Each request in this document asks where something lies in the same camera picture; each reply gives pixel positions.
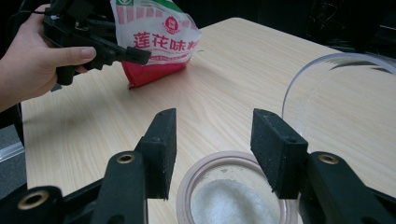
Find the human hand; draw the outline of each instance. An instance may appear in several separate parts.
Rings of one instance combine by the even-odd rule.
[[[0,61],[0,111],[50,91],[57,82],[57,67],[88,63],[96,56],[92,47],[50,48],[43,38],[43,20],[44,15],[32,14]],[[87,72],[83,66],[77,71]]]

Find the light wood tabletop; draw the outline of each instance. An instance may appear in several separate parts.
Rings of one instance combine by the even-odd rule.
[[[154,116],[174,107],[177,159],[169,201],[148,200],[148,215],[150,223],[177,223],[177,190],[187,171],[214,152],[250,153],[253,109],[280,116],[297,72],[337,52],[237,18],[202,32],[186,69],[143,87],[128,90],[120,63],[113,63],[23,102],[28,187],[57,186],[67,195],[102,178],[110,157],[133,150]],[[370,178],[364,182],[378,189]],[[394,182],[380,190],[396,196]]]

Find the white granules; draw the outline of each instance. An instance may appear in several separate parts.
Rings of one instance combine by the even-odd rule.
[[[262,197],[234,180],[207,183],[191,199],[195,224],[275,223]]]

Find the salt bag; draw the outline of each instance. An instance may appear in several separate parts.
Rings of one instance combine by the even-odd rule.
[[[148,64],[121,62],[129,88],[186,67],[202,33],[171,0],[110,0],[118,45],[148,50]]]

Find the round transparent plastic object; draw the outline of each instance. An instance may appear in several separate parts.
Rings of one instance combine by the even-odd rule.
[[[177,193],[179,224],[301,223],[297,203],[279,200],[253,155],[222,151],[196,162]]]
[[[395,62],[358,53],[320,57],[297,73],[282,106],[282,119],[308,141],[308,151],[341,156],[366,185],[392,197]]]

